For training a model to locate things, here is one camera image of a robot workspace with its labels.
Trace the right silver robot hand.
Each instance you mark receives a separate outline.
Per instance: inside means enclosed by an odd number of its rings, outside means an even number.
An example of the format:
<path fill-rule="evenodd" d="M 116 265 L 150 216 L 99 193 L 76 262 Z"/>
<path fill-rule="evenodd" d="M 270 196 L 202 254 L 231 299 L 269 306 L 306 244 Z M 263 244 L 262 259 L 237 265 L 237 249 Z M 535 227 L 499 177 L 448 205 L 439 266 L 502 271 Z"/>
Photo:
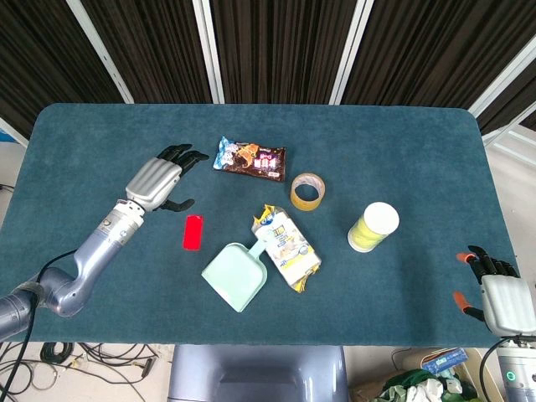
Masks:
<path fill-rule="evenodd" d="M 533 336 L 535 309 L 528 283 L 510 263 L 492 258 L 479 246 L 470 245 L 468 249 L 456 258 L 471 267 L 480 286 L 482 308 L 475 308 L 455 291 L 453 299 L 458 309 L 485 323 L 500 338 Z"/>

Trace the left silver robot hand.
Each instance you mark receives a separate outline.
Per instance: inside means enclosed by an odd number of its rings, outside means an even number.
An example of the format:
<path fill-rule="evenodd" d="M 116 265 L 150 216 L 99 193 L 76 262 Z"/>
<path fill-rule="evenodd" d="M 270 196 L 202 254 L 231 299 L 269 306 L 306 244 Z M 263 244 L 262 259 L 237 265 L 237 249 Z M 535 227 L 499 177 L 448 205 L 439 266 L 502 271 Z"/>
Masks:
<path fill-rule="evenodd" d="M 191 144 L 171 145 L 151 158 L 127 184 L 126 199 L 146 212 L 164 209 L 178 213 L 191 208 L 195 203 L 192 198 L 181 203 L 168 198 L 196 163 L 209 159 L 208 155 L 191 150 L 191 147 Z"/>

